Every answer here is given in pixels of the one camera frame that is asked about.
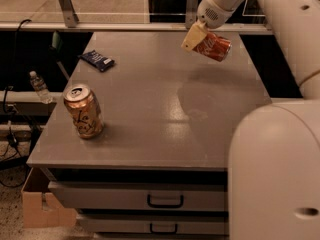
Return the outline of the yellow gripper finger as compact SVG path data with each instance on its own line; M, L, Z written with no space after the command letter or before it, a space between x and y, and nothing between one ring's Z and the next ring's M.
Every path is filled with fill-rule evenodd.
M192 51L199 43L207 36L207 27L205 23L200 21L195 22L189 29L184 38L181 47L186 51Z

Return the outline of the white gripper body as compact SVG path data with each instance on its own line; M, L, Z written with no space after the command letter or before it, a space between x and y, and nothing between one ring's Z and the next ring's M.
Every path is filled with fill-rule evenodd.
M244 0L202 0L197 9L201 24L211 29L224 25Z

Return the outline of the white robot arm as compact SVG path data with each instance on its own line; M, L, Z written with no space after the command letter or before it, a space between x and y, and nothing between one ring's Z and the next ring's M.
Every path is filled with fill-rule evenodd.
M187 51L244 0L202 0ZM230 240L320 240L320 3L258 0L303 97L248 114L228 159Z

